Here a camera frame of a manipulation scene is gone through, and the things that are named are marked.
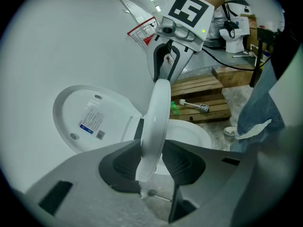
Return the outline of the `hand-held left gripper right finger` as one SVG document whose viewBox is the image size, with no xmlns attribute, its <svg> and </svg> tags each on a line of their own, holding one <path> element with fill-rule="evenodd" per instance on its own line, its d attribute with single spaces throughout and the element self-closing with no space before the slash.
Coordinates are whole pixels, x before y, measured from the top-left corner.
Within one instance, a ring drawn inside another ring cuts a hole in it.
<svg viewBox="0 0 303 227">
<path fill-rule="evenodd" d="M 174 180 L 169 223 L 231 223 L 257 158 L 166 140 L 163 162 Z"/>
</svg>

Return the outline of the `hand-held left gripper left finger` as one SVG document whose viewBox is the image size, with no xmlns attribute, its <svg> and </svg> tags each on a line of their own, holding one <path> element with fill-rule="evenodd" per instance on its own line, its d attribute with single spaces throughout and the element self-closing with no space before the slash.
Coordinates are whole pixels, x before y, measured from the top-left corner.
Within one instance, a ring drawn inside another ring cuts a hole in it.
<svg viewBox="0 0 303 227">
<path fill-rule="evenodd" d="M 27 192 L 30 209 L 46 227 L 161 227 L 140 198 L 140 186 L 117 171 L 137 166 L 139 140 L 72 156 Z"/>
</svg>

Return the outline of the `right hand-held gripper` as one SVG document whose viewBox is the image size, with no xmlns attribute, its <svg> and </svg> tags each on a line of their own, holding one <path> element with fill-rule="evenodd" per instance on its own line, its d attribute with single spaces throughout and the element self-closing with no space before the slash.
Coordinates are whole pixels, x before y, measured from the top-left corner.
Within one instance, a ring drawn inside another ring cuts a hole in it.
<svg viewBox="0 0 303 227">
<path fill-rule="evenodd" d="M 169 0 L 162 20 L 147 46 L 147 65 L 153 82 L 174 84 L 194 53 L 202 50 L 209 32 L 214 6 L 205 0 Z M 167 54 L 175 53 L 172 67 Z"/>
</svg>

